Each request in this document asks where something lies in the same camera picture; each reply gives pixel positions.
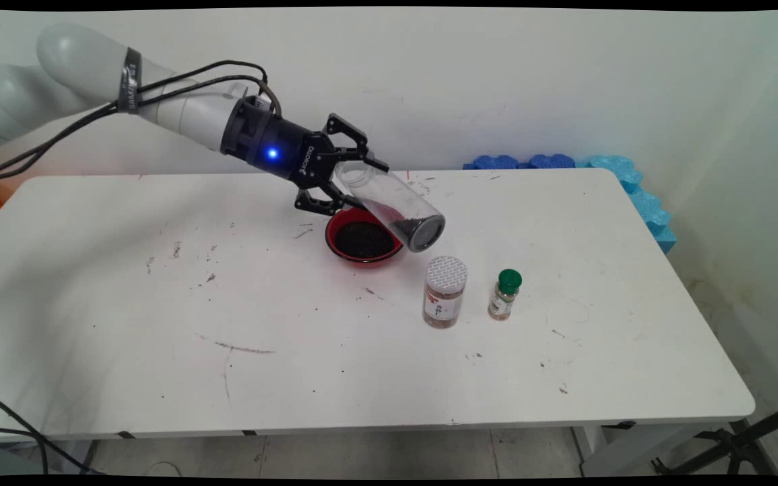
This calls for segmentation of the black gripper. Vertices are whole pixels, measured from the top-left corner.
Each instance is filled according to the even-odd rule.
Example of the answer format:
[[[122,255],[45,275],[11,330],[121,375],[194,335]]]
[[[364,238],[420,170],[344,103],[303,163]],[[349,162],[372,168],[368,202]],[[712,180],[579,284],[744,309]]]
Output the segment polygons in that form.
[[[346,136],[355,146],[334,148],[328,138],[333,134]],[[359,161],[383,173],[390,170],[374,156],[365,133],[340,115],[329,114],[318,132],[257,108],[250,97],[236,103],[220,141],[220,153],[293,182],[299,189],[294,207],[328,217],[346,207],[363,209],[358,198],[344,194],[333,183],[334,166],[329,163]],[[311,190],[322,191],[328,199],[315,198]]]

